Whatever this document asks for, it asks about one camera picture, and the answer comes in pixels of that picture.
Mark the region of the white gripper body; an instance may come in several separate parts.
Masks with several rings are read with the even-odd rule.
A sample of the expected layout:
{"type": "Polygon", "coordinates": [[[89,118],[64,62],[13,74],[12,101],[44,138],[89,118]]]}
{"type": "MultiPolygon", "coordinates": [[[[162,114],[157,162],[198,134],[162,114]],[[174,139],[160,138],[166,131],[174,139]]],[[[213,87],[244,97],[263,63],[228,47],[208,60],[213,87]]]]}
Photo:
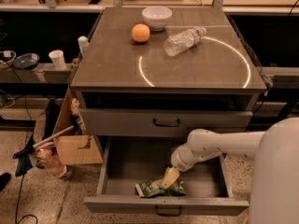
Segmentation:
{"type": "Polygon", "coordinates": [[[186,172],[193,168],[199,162],[199,158],[195,157],[192,150],[187,144],[177,147],[171,155],[171,164],[180,172],[186,172]]]}

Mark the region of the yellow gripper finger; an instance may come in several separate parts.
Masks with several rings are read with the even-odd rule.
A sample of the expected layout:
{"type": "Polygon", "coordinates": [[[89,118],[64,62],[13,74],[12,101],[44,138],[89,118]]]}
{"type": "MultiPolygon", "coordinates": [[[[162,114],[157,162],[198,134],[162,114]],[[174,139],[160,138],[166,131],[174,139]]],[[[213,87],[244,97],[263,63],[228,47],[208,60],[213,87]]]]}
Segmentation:
{"type": "Polygon", "coordinates": [[[160,182],[162,189],[168,189],[179,178],[179,170],[176,167],[168,167],[164,173],[164,177],[160,182]]]}

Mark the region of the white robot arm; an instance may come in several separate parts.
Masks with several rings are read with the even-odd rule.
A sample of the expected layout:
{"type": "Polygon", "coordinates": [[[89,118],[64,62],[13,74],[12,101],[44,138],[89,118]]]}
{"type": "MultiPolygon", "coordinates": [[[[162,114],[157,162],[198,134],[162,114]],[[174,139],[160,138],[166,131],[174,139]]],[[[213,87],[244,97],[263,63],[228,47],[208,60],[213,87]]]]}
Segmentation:
{"type": "Polygon", "coordinates": [[[160,187],[166,189],[197,162],[226,153],[254,160],[249,224],[299,224],[299,118],[265,132],[192,131],[171,155],[160,187]]]}

